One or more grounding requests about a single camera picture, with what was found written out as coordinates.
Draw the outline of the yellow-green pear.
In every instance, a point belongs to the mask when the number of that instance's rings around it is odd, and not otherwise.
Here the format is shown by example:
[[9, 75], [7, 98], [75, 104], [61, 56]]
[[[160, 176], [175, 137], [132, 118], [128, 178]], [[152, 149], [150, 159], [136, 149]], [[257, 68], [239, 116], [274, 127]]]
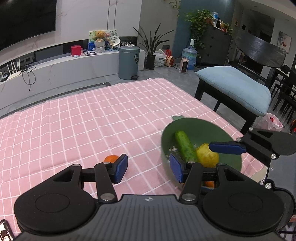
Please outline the yellow-green pear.
[[209, 144], [202, 144], [196, 149], [198, 161], [205, 168], [215, 168], [219, 163], [219, 154], [209, 149]]

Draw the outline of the green cucumber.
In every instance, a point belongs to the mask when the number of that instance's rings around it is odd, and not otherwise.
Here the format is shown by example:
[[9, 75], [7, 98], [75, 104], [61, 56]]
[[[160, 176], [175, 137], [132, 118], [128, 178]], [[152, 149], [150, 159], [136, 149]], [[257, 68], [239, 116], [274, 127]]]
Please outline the green cucumber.
[[184, 131], [175, 132], [175, 140], [178, 146], [178, 152], [185, 162], [198, 162], [197, 153], [189, 137]]

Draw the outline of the orange tangerine in bowl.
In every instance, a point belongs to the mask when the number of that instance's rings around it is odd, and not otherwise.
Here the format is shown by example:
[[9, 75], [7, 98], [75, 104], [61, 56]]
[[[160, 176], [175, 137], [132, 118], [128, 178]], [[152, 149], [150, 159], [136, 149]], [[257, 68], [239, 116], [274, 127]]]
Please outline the orange tangerine in bowl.
[[208, 188], [215, 188], [215, 182], [214, 182], [214, 181], [205, 181], [205, 182], [203, 183], [203, 185], [204, 185], [205, 187], [208, 187]]

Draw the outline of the green fruit bowl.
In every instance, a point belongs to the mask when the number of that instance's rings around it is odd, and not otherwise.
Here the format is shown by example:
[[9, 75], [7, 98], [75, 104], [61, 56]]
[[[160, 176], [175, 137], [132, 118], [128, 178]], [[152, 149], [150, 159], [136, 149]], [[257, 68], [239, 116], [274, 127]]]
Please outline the green fruit bowl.
[[177, 154], [178, 152], [178, 146], [175, 140], [176, 131], [184, 131], [195, 148], [202, 144], [230, 142], [233, 139], [227, 132], [222, 130], [222, 128], [206, 120], [186, 118], [182, 115], [173, 116], [172, 120], [173, 121], [165, 127], [161, 136], [161, 157], [166, 176], [173, 185], [178, 189], [182, 189], [183, 185], [177, 182], [169, 164], [170, 154]]

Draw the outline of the pink plastic bag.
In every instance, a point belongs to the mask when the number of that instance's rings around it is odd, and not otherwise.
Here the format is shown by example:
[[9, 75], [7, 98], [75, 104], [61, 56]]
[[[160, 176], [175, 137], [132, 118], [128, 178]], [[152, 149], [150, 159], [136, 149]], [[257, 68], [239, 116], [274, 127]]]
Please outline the pink plastic bag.
[[267, 113], [260, 119], [256, 127], [264, 130], [280, 132], [283, 129], [283, 124], [274, 114]]

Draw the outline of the light blue cushion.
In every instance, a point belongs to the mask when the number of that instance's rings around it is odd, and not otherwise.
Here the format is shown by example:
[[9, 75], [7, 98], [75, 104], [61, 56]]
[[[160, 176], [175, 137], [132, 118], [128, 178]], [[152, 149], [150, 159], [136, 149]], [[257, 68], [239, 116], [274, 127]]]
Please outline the light blue cushion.
[[267, 113], [271, 101], [269, 89], [238, 69], [231, 66], [206, 67], [195, 74], [255, 115]]

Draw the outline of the pink checkered tablecloth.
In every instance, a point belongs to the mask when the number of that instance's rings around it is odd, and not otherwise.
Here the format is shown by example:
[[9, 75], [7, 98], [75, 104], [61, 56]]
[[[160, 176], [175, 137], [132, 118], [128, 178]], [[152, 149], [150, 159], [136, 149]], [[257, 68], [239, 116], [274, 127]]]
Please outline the pink checkered tablecloth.
[[200, 118], [232, 138], [241, 133], [219, 114], [163, 78], [120, 83], [46, 101], [1, 120], [1, 219], [14, 235], [16, 199], [64, 168], [92, 168], [128, 155], [122, 194], [179, 194], [165, 173], [161, 135], [173, 116]]

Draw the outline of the water jug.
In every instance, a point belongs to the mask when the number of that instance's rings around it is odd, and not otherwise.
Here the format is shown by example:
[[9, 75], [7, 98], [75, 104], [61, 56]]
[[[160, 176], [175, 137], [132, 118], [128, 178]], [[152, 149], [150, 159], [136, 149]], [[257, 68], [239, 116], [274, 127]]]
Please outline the water jug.
[[188, 69], [193, 70], [196, 65], [197, 50], [194, 48], [194, 39], [191, 39], [190, 44], [187, 48], [182, 51], [182, 58], [188, 60]]

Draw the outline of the grey tv console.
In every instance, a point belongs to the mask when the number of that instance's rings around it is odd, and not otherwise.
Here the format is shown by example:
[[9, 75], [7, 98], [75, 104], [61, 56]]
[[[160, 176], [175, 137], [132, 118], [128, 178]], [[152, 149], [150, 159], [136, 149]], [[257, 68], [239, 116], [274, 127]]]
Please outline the grey tv console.
[[47, 90], [118, 73], [119, 51], [92, 56], [66, 56], [34, 66], [1, 83], [1, 108]]

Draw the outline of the floor potted plant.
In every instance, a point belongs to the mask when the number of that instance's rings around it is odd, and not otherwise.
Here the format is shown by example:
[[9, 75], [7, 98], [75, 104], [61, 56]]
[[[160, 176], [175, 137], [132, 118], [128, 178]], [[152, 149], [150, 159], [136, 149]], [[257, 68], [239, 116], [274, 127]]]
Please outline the floor potted plant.
[[140, 39], [142, 39], [142, 43], [138, 44], [142, 45], [147, 52], [146, 69], [148, 70], [154, 70], [154, 61], [156, 57], [155, 52], [157, 50], [157, 47], [162, 43], [168, 42], [168, 40], [162, 40], [162, 37], [174, 31], [170, 30], [164, 34], [158, 34], [160, 26], [161, 24], [158, 25], [153, 35], [151, 31], [149, 32], [149, 35], [147, 35], [141, 26], [139, 26], [138, 30], [135, 27], [133, 27]]

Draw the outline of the grey pedal trash bin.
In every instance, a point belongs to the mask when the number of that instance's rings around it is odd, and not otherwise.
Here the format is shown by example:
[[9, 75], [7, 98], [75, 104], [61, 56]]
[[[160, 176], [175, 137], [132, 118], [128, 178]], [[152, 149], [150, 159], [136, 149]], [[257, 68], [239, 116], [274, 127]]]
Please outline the grey pedal trash bin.
[[138, 61], [140, 48], [137, 46], [121, 46], [119, 48], [118, 77], [123, 80], [138, 79]]

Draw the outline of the white wifi router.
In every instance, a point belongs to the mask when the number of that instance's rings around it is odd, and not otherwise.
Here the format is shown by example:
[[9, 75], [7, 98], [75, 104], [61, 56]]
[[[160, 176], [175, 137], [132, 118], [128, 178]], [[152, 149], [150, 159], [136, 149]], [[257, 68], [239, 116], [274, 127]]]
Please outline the white wifi router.
[[21, 74], [20, 60], [18, 60], [17, 62], [11, 62], [10, 64], [7, 64], [6, 66], [8, 68], [8, 72], [9, 72], [9, 76], [8, 76], [7, 80], [10, 80], [10, 79], [17, 77], [18, 75]]

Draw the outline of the red box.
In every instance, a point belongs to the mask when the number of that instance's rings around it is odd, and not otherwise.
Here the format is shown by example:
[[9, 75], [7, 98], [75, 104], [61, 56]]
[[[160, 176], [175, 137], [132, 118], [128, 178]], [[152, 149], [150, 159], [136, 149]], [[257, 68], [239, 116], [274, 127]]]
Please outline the red box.
[[82, 47], [80, 45], [72, 45], [71, 46], [71, 55], [73, 57], [81, 56]]

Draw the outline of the teddy bear toy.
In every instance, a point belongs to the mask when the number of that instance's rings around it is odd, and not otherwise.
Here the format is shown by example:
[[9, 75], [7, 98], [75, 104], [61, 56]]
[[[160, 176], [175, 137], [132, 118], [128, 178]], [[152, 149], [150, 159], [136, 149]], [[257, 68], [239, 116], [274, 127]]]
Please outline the teddy bear toy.
[[105, 35], [106, 35], [106, 32], [104, 31], [96, 31], [95, 33], [94, 45], [95, 45], [95, 51], [97, 53], [102, 53], [105, 51]]

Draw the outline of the black wall television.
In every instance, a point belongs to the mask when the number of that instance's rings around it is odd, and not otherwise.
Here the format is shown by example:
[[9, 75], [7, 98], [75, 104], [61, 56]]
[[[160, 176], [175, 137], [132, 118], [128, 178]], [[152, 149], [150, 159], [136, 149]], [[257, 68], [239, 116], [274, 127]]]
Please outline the black wall television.
[[1, 1], [1, 50], [22, 40], [55, 31], [57, 2]]

